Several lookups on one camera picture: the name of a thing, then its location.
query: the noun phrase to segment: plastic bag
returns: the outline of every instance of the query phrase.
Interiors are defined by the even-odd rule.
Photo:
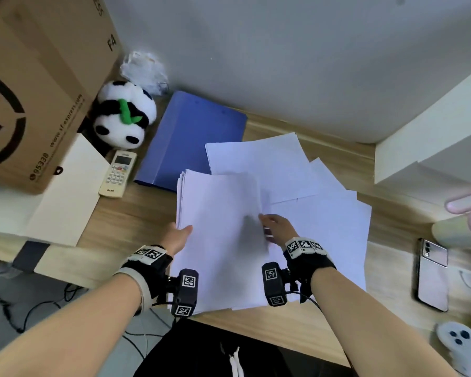
[[[164,65],[151,53],[134,51],[126,55],[120,75],[151,95],[165,95],[169,91]]]

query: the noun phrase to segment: person's left hand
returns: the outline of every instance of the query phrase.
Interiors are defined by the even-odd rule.
[[[188,225],[187,227],[178,230],[176,228],[176,224],[174,222],[170,222],[164,228],[162,239],[159,241],[159,244],[166,249],[169,255],[174,257],[183,249],[183,247],[185,247],[187,238],[190,233],[192,233],[192,230],[192,225]]]

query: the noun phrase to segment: hand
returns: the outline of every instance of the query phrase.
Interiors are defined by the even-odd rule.
[[[293,237],[298,237],[293,225],[284,217],[277,214],[259,214],[258,218],[265,228],[265,234],[272,234],[274,238],[267,237],[269,242],[275,243],[284,250],[284,245]]]
[[[179,253],[187,242],[187,238],[192,233],[192,225],[178,230],[174,222],[170,222],[164,228],[162,239],[159,241],[159,244],[164,247],[169,255],[174,257]]]

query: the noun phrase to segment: smartphone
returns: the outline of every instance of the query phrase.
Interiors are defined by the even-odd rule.
[[[448,250],[421,238],[416,266],[415,298],[440,311],[448,311]]]

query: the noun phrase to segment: black pants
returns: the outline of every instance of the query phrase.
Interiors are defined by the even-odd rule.
[[[232,377],[229,355],[237,347],[245,377],[292,377],[275,345],[189,319],[173,326],[134,377]]]

